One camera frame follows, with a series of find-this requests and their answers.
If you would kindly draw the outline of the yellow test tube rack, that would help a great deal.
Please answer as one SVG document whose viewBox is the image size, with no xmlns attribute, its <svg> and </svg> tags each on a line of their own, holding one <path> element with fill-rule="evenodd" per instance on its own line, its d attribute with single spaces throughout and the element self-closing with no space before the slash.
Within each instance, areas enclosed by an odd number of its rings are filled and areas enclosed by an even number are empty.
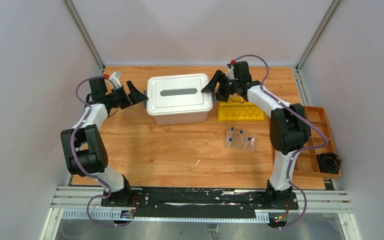
<svg viewBox="0 0 384 240">
<path fill-rule="evenodd" d="M 265 114 L 251 102 L 231 98 L 227 102 L 219 102 L 217 120 L 219 122 L 264 121 Z"/>
</svg>

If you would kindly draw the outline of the wooden compartment tray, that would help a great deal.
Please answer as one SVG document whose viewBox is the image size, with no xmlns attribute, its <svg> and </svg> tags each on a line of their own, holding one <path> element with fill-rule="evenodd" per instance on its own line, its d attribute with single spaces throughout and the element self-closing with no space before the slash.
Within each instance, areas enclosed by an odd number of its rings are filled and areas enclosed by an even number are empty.
<svg viewBox="0 0 384 240">
<path fill-rule="evenodd" d="M 284 180 L 290 177 L 314 177 L 337 179 L 338 174 L 320 172 L 317 155 L 336 154 L 326 111 L 322 107 L 293 104 L 306 121 L 302 121 L 287 109 L 277 108 L 270 114 L 270 142 L 273 149 L 272 178 Z"/>
</svg>

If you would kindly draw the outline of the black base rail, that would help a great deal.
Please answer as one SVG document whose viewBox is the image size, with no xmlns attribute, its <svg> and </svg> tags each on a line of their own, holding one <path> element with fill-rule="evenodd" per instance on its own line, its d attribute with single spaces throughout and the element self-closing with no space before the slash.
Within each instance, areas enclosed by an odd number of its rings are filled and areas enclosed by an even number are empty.
<svg viewBox="0 0 384 240">
<path fill-rule="evenodd" d="M 126 207 L 139 217 L 182 220 L 257 220 L 257 210 L 287 213 L 297 210 L 296 194 L 272 200 L 265 190 L 185 187 L 134 187 L 101 200 L 103 207 Z"/>
</svg>

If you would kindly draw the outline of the clear well plate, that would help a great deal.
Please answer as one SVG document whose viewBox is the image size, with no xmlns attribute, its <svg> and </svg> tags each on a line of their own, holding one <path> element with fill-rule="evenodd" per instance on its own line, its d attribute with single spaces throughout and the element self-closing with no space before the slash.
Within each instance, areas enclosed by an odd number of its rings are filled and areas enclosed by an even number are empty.
<svg viewBox="0 0 384 240">
<path fill-rule="evenodd" d="M 254 153 L 256 150 L 256 136 L 246 134 L 243 130 L 229 129 L 226 131 L 224 147 Z"/>
</svg>

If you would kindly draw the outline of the pink plastic bin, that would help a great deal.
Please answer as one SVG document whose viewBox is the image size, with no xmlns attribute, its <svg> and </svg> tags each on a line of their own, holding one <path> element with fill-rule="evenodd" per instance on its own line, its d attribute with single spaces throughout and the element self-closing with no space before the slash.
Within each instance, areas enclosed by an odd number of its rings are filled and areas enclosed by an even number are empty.
<svg viewBox="0 0 384 240">
<path fill-rule="evenodd" d="M 152 117 L 158 125 L 164 126 L 205 122 L 208 115 L 209 111 L 203 111 L 179 114 L 163 114 Z"/>
</svg>

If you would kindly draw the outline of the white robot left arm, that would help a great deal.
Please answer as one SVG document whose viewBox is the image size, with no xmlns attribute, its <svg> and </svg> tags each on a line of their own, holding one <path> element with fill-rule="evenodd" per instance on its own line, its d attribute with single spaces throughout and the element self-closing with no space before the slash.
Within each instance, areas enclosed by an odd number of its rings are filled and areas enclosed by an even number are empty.
<svg viewBox="0 0 384 240">
<path fill-rule="evenodd" d="M 100 128 L 111 116 L 111 110 L 123 110 L 145 102 L 148 97 L 129 80 L 126 93 L 120 82 L 121 72 L 94 76 L 81 81 L 88 83 L 90 93 L 79 96 L 80 84 L 75 96 L 84 105 L 80 120 L 70 129 L 60 133 L 67 170 L 72 175 L 88 177 L 104 188 L 102 204 L 129 206 L 136 199 L 127 178 L 117 173 L 110 165 L 107 150 L 100 135 Z"/>
</svg>

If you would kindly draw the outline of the white bin lid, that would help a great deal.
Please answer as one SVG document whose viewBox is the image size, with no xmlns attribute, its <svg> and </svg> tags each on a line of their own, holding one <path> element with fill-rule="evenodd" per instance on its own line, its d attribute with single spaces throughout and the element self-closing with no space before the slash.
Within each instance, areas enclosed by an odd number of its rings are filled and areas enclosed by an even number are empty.
<svg viewBox="0 0 384 240">
<path fill-rule="evenodd" d="M 146 110 L 152 117 L 206 113 L 213 108 L 210 82 L 204 73 L 154 76 L 147 81 Z"/>
</svg>

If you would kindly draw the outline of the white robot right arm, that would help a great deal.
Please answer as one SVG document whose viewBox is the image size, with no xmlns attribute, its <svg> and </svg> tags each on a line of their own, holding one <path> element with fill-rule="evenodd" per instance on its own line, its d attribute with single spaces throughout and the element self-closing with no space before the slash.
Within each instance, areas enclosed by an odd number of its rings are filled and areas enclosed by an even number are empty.
<svg viewBox="0 0 384 240">
<path fill-rule="evenodd" d="M 275 150 L 271 177 L 263 201 L 278 209 L 293 198 L 292 175 L 300 150 L 310 137 L 304 107 L 291 104 L 271 93 L 262 81 L 253 80 L 247 61 L 231 61 L 228 72 L 217 70 L 202 93 L 214 93 L 215 99 L 227 102 L 237 94 L 259 107 L 270 118 L 270 143 Z"/>
</svg>

